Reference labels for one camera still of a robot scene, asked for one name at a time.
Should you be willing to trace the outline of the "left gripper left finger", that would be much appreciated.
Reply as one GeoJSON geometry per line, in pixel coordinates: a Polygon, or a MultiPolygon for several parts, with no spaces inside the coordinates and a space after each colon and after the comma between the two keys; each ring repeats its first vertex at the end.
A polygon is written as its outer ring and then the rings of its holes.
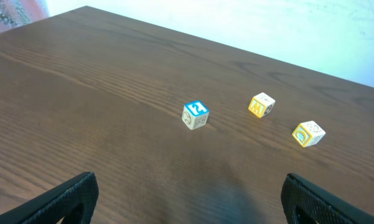
{"type": "Polygon", "coordinates": [[[0,215],[0,224],[89,224],[99,188],[93,172],[83,172],[0,215]]]}

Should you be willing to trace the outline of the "blue number 2 block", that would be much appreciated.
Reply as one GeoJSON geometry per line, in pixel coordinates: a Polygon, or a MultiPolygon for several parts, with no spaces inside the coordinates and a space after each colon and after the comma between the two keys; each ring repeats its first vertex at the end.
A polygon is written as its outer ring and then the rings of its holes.
{"type": "Polygon", "coordinates": [[[206,125],[209,112],[200,100],[196,100],[184,105],[182,121],[190,130],[194,130],[206,125]]]}

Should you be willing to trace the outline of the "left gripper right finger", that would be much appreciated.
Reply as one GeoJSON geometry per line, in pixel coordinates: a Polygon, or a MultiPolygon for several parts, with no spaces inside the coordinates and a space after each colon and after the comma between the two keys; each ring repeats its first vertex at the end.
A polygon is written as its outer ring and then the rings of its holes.
{"type": "Polygon", "coordinates": [[[374,224],[374,216],[294,173],[286,176],[281,203],[288,224],[374,224]]]}

